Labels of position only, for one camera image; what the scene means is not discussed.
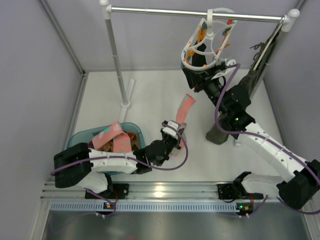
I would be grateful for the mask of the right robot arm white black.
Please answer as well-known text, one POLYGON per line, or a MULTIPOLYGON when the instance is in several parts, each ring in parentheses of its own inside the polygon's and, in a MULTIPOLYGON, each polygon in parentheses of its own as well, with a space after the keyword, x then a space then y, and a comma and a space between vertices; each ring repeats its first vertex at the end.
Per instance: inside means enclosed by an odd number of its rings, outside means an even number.
POLYGON ((222 133, 247 145, 278 173, 260 175, 241 173, 231 184, 233 195, 240 199, 249 194, 273 196, 297 212, 320 190, 320 163, 307 161, 292 153, 267 134, 246 112, 251 104, 249 92, 242 84, 229 87, 239 64, 219 64, 204 71, 182 69, 190 89, 204 91, 215 106, 216 127, 222 133))

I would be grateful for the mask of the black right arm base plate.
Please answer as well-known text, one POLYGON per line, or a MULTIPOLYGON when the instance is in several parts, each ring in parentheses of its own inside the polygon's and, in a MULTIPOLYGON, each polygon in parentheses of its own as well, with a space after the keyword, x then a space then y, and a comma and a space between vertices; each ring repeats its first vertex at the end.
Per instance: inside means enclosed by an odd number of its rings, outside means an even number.
POLYGON ((217 185, 220 200, 244 200, 249 199, 249 194, 242 185, 235 183, 221 183, 217 185))

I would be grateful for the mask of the beige argyle sock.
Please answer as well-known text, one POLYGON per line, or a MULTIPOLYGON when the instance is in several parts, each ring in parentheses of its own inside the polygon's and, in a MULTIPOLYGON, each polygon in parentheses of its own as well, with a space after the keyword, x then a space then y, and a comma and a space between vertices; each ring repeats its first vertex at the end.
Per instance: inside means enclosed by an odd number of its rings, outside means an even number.
MULTIPOLYGON (((129 136, 130 138, 130 146, 131 146, 131 150, 132 151, 137 151, 140 149, 141 144, 139 139, 137 138, 137 135, 133 132, 127 132, 125 131, 125 133, 129 136)), ((105 145, 103 145, 102 147, 100 147, 98 149, 99 151, 103 151, 103 152, 113 152, 114 151, 114 140, 111 139, 109 142, 107 142, 105 145)))

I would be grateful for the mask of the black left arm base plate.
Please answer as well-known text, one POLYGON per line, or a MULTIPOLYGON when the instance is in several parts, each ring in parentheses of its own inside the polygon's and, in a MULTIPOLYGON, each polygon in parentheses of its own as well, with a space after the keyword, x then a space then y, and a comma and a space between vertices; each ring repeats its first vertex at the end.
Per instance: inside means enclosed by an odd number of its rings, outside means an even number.
POLYGON ((129 194, 129 184, 116 183, 111 185, 111 189, 104 184, 89 184, 85 186, 85 199, 89 200, 101 200, 100 197, 109 200, 123 200, 129 194))

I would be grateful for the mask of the pink patterned sock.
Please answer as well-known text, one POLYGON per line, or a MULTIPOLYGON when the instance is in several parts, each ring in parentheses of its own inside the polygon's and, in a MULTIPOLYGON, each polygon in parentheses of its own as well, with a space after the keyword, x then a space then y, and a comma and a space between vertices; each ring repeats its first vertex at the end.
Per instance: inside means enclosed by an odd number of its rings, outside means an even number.
POLYGON ((110 141, 113 141, 113 153, 129 153, 132 151, 131 139, 123 131, 118 121, 114 122, 92 138, 92 144, 95 150, 101 149, 110 141))
MULTIPOLYGON (((175 121, 179 124, 179 132, 183 136, 183 139, 185 141, 187 141, 184 133, 184 130, 187 127, 185 120, 187 118, 188 111, 190 110, 190 108, 193 106, 195 102, 196 100, 192 96, 190 96, 189 94, 186 94, 183 97, 181 104, 177 110, 175 121)), ((175 157, 178 156, 184 147, 185 147, 184 143, 182 142, 182 140, 180 140, 178 148, 174 147, 171 152, 171 155, 175 157)))

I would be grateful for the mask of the white clip hanger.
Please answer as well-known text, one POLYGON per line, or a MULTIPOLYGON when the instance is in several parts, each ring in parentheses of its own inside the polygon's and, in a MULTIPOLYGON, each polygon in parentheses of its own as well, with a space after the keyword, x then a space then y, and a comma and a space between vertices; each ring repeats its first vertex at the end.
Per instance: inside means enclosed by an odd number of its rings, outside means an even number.
POLYGON ((189 38, 181 52, 181 68, 188 68, 193 71, 204 71, 214 67, 222 59, 222 51, 230 45, 229 38, 234 30, 237 20, 217 19, 209 14, 233 14, 229 8, 219 7, 207 10, 205 18, 202 18, 195 31, 189 38), (205 51, 197 50, 206 45, 205 51), (192 66, 192 57, 195 53, 205 56, 206 65, 202 67, 192 66))

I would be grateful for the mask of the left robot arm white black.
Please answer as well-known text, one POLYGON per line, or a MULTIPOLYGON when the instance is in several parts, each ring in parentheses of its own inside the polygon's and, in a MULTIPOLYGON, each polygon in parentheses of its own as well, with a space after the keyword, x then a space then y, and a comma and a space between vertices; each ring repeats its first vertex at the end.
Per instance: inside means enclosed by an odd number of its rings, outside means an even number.
POLYGON ((116 122, 96 135, 91 144, 80 142, 54 156, 50 174, 55 187, 79 186, 101 194, 113 191, 113 173, 142 175, 152 170, 164 171, 163 163, 187 146, 185 128, 184 122, 164 121, 160 140, 133 150, 130 137, 116 122))

